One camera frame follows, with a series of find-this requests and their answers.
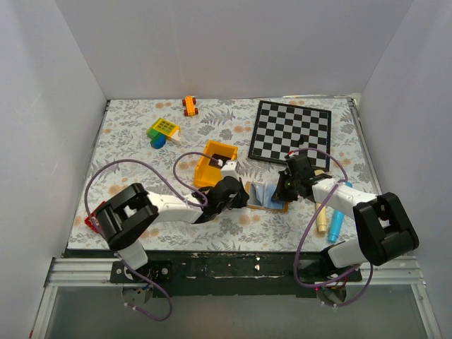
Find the dark credit card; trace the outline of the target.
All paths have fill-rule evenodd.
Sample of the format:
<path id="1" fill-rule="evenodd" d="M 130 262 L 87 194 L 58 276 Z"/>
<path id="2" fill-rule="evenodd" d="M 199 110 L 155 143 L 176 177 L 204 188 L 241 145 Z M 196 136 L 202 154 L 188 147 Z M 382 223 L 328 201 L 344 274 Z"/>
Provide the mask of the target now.
<path id="1" fill-rule="evenodd" d="M 263 207 L 262 195 L 259 192 L 257 192 L 256 190 L 250 190 L 248 205 L 249 206 Z"/>
<path id="2" fill-rule="evenodd" d="M 226 155 L 220 155 L 217 153 L 214 153 L 212 155 L 213 158 L 215 158 L 216 160 L 221 160 L 223 163 L 227 162 L 228 160 L 230 160 L 230 158 Z"/>

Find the tan leather card holder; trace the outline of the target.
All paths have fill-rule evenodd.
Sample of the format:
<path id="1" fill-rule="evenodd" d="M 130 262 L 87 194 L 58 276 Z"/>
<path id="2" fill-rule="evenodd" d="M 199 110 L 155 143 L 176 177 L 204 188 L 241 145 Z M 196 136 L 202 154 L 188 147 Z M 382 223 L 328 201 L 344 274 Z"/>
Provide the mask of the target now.
<path id="1" fill-rule="evenodd" d="M 262 195 L 263 198 L 263 207 L 257 207 L 257 206 L 249 206 L 248 201 L 246 203 L 246 206 L 248 208 L 253 209 L 259 209 L 259 210 L 268 210 L 271 212 L 278 212 L 278 213 L 286 213 L 288 211 L 288 202 L 277 200 L 274 197 L 274 194 L 276 192 L 276 185 L 275 184 L 269 184 L 269 183 L 256 183 L 256 182 L 247 182 L 245 186 L 245 192 L 248 193 L 250 190 L 256 190 Z"/>

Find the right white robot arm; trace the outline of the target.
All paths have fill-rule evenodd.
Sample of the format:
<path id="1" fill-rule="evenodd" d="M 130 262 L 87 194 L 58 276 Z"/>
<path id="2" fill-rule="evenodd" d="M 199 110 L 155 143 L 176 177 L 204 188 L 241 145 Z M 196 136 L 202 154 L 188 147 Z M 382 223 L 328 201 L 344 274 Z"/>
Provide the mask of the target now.
<path id="1" fill-rule="evenodd" d="M 318 262 L 308 266 L 318 268 L 325 279 L 338 279 L 345 268 L 366 262 L 381 266 L 419 247 L 419 237 L 395 194 L 366 193 L 328 174 L 316 174 L 305 152 L 290 153 L 285 160 L 287 168 L 279 172 L 276 199 L 293 202 L 305 198 L 355 222 L 356 239 L 325 248 Z"/>

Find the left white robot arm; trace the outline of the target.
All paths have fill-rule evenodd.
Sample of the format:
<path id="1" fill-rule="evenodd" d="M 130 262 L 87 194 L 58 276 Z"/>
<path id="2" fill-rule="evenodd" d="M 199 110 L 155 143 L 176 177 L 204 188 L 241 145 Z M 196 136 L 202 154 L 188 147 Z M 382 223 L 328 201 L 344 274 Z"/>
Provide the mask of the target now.
<path id="1" fill-rule="evenodd" d="M 206 187 L 208 204 L 193 206 L 201 197 L 197 193 L 179 199 L 155 194 L 142 184 L 132 184 L 103 203 L 95 219 L 109 248 L 126 263 L 126 274 L 137 283 L 150 274 L 148 256 L 139 237 L 153 223 L 185 222 L 201 224 L 215 219 L 224 209 L 243 208 L 249 200 L 241 179 L 226 176 L 214 187 Z"/>

